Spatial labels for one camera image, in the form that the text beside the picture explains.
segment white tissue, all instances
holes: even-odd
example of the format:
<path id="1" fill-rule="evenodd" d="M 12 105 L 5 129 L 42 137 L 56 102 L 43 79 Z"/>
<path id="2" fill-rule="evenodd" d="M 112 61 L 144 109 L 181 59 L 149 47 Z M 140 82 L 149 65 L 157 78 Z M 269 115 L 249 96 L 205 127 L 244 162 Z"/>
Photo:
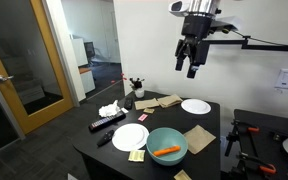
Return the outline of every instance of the white tissue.
<path id="1" fill-rule="evenodd" d="M 117 106 L 117 100 L 115 100 L 113 104 L 102 106 L 98 111 L 100 116 L 107 117 L 115 115 L 118 111 L 120 111 L 120 108 Z"/>

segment carrot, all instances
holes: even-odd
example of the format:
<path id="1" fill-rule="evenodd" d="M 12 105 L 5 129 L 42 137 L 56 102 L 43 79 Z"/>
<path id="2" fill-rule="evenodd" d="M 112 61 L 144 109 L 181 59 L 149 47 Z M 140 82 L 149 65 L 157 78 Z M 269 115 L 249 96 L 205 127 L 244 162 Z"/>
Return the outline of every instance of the carrot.
<path id="1" fill-rule="evenodd" d="M 165 149 L 154 151 L 153 154 L 155 156 L 162 156 L 164 154 L 168 154 L 168 153 L 171 153 L 171 152 L 176 152 L 176 151 L 179 151 L 179 150 L 181 150 L 181 146 L 172 146 L 172 147 L 169 147 L 169 148 L 165 148 Z"/>

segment plant pot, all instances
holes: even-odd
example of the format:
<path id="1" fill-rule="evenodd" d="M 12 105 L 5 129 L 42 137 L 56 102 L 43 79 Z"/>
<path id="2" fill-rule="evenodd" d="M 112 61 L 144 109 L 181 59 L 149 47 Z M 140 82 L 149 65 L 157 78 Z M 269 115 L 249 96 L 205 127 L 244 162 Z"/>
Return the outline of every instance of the plant pot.
<path id="1" fill-rule="evenodd" d="M 134 90 L 134 92 L 135 92 L 135 96 L 137 98 L 143 98 L 144 97 L 144 92 L 145 92 L 144 89 L 139 88 L 139 89 Z"/>

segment remote control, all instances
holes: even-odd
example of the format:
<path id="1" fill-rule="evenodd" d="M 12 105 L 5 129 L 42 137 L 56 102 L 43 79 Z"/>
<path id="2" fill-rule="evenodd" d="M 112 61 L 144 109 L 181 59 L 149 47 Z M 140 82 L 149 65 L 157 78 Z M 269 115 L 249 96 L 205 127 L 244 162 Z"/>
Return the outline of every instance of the remote control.
<path id="1" fill-rule="evenodd" d="M 101 147 L 110 140 L 112 140 L 114 135 L 114 130 L 110 130 L 109 132 L 105 133 L 104 136 L 97 142 L 97 146 Z"/>
<path id="2" fill-rule="evenodd" d="M 133 99 L 130 98 L 130 97 L 126 98 L 125 99 L 125 103 L 124 103 L 124 108 L 128 109 L 128 110 L 131 110 L 132 106 L 133 106 Z"/>
<path id="3" fill-rule="evenodd" d="M 90 131 L 95 131 L 95 130 L 101 129 L 103 127 L 106 127 L 107 125 L 111 124 L 112 122 L 122 120 L 124 118 L 125 118 L 125 114 L 123 113 L 123 111 L 119 111 L 115 115 L 100 119 L 100 120 L 92 123 L 88 127 L 89 127 Z"/>

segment brown paper napkin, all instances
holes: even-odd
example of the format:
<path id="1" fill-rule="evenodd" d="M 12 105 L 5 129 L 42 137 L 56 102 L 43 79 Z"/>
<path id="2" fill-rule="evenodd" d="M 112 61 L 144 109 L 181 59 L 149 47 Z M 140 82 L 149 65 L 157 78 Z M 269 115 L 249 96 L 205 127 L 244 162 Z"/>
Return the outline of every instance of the brown paper napkin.
<path id="1" fill-rule="evenodd" d="M 156 106 L 159 106 L 159 104 L 155 98 L 151 99 L 151 100 L 136 101 L 135 102 L 136 110 L 150 108 L 150 107 L 156 107 Z"/>
<path id="2" fill-rule="evenodd" d="M 184 136 L 188 143 L 188 150 L 193 154 L 200 152 L 215 139 L 213 134 L 209 133 L 199 125 L 185 133 Z"/>
<path id="3" fill-rule="evenodd" d="M 173 106 L 175 104 L 179 104 L 183 100 L 178 95 L 173 94 L 171 96 L 159 98 L 159 99 L 157 99 L 157 101 L 163 108 L 167 108 L 167 107 Z"/>
<path id="4" fill-rule="evenodd" d="M 176 180 L 192 180 L 184 170 L 181 170 L 179 173 L 177 173 L 175 176 L 174 176 L 174 179 Z"/>

